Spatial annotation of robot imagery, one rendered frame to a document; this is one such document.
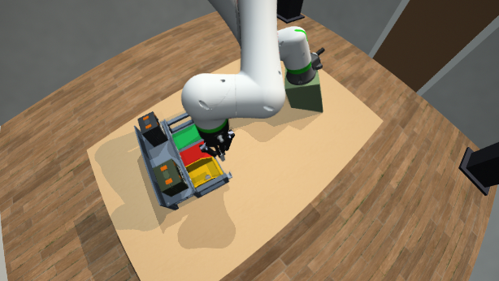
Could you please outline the yellow bin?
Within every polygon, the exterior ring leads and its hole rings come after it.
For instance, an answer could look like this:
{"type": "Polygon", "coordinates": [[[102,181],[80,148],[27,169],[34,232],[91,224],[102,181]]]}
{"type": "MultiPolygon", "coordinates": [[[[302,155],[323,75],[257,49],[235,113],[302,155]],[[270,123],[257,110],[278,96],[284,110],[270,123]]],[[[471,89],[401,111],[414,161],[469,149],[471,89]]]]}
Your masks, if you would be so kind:
{"type": "Polygon", "coordinates": [[[189,173],[195,188],[222,175],[221,170],[212,157],[200,158],[196,162],[187,165],[185,168],[189,173]],[[210,175],[211,178],[206,180],[206,175],[210,175]]]}

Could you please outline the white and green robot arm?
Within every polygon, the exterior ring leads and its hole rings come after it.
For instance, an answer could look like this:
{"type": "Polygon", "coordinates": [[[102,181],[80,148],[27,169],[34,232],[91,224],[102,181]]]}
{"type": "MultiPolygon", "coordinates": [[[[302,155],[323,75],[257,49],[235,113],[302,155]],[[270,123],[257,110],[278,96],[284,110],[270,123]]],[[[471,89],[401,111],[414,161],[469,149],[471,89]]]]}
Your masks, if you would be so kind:
{"type": "Polygon", "coordinates": [[[323,68],[319,55],[325,49],[311,53],[303,28],[277,31],[277,0],[208,1],[241,47],[241,69],[235,75],[192,77],[182,89],[181,102],[203,140],[223,143],[228,119],[267,119],[281,110],[285,89],[280,61],[290,84],[307,84],[323,68]]]}

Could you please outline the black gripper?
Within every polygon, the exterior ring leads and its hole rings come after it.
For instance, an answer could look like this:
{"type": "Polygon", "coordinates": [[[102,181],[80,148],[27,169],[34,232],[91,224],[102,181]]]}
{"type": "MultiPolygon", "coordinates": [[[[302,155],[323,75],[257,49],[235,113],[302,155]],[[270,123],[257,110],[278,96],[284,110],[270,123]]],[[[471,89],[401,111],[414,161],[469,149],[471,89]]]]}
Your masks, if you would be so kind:
{"type": "Polygon", "coordinates": [[[231,129],[231,130],[228,131],[228,134],[223,138],[223,140],[224,140],[223,143],[221,143],[220,141],[209,142],[209,141],[204,140],[204,144],[203,145],[199,145],[199,148],[202,151],[202,153],[208,153],[209,155],[211,155],[214,158],[217,155],[219,155],[219,158],[221,158],[221,161],[223,162],[223,161],[225,161],[225,157],[224,157],[224,155],[226,154],[225,151],[229,150],[230,145],[232,143],[232,139],[233,139],[234,136],[235,136],[235,134],[234,134],[234,132],[231,129]],[[210,147],[215,147],[216,151],[214,151],[210,147]]]}

